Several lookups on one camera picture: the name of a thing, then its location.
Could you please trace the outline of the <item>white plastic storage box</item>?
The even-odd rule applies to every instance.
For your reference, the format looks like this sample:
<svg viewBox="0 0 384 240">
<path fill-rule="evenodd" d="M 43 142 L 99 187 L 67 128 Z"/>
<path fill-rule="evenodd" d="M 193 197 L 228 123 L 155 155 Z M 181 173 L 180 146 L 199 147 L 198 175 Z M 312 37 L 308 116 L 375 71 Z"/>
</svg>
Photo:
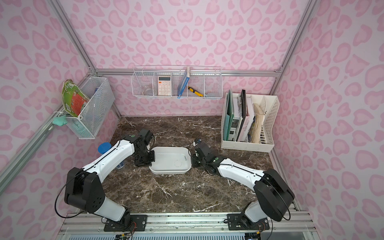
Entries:
<svg viewBox="0 0 384 240">
<path fill-rule="evenodd" d="M 155 161 L 149 166 L 155 175 L 185 174 L 192 167 L 189 150 L 184 147 L 155 147 Z"/>
</svg>

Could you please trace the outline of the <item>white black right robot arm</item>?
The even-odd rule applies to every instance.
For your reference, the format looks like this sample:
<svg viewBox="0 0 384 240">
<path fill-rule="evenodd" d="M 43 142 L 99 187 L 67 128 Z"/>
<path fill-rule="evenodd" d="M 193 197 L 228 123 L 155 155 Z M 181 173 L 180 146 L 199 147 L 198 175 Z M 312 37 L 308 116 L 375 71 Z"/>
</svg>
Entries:
<svg viewBox="0 0 384 240">
<path fill-rule="evenodd" d="M 200 139 L 195 139 L 193 146 L 191 159 L 194 168 L 203 167 L 209 175 L 236 181 L 256 194 L 257 200 L 242 210 L 242 221 L 256 223 L 265 218 L 276 222 L 291 219 L 286 218 L 285 214 L 290 214 L 289 206 L 295 195 L 276 170 L 262 171 L 240 165 L 229 158 L 216 155 Z"/>
</svg>

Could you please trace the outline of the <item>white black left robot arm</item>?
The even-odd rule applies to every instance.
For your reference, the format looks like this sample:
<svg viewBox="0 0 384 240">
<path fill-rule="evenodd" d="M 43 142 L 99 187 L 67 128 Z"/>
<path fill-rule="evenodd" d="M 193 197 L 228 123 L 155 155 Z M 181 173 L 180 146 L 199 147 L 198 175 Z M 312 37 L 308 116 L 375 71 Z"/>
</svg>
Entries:
<svg viewBox="0 0 384 240">
<path fill-rule="evenodd" d="M 155 161 L 155 152 L 149 149 L 154 135 L 142 129 L 138 134 L 126 135 L 99 158 L 82 168 L 72 168 L 61 190 L 64 202 L 83 212 L 106 218 L 110 223 L 131 226 L 130 211 L 106 197 L 103 182 L 126 158 L 134 157 L 137 167 L 150 166 Z"/>
</svg>

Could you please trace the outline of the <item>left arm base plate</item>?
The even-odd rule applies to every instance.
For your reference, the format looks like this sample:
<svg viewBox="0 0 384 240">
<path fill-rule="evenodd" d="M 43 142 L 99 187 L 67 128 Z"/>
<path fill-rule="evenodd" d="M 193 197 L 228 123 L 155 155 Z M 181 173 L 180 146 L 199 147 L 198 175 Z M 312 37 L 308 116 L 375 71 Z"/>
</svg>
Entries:
<svg viewBox="0 0 384 240">
<path fill-rule="evenodd" d="M 104 232 L 144 232 L 148 215 L 127 215 L 118 221 L 107 219 Z"/>
</svg>

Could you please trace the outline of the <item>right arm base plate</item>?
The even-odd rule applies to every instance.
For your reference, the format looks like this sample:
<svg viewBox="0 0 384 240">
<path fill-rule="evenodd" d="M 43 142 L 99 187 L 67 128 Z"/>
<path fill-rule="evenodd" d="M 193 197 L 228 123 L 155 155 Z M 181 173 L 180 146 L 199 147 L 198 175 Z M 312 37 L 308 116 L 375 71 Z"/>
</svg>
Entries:
<svg viewBox="0 0 384 240">
<path fill-rule="evenodd" d="M 261 219 L 258 222 L 252 222 L 244 214 L 227 214 L 227 218 L 224 219 L 224 223 L 228 225 L 230 231 L 265 231 L 270 229 L 267 218 Z"/>
</svg>

